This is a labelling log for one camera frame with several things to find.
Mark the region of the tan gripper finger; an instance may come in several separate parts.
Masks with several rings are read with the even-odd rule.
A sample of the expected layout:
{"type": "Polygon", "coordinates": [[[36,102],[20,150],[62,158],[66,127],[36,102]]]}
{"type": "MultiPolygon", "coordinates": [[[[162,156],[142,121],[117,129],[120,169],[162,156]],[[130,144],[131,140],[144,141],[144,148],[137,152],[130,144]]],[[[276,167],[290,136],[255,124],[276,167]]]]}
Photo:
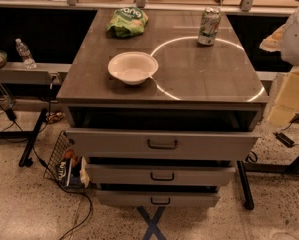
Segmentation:
{"type": "Polygon", "coordinates": [[[271,35],[269,35],[267,38],[262,40],[259,48],[268,52],[281,51],[283,30],[284,30],[284,25],[281,25],[271,35]]]}

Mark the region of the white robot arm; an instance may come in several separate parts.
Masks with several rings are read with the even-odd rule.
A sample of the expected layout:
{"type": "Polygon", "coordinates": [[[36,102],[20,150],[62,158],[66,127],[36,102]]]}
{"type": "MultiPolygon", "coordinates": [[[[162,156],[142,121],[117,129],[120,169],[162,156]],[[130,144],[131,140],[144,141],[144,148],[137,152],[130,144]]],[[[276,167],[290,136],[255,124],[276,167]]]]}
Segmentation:
{"type": "Polygon", "coordinates": [[[283,61],[299,66],[299,7],[285,24],[261,42],[260,48],[268,52],[279,51],[283,61]]]}

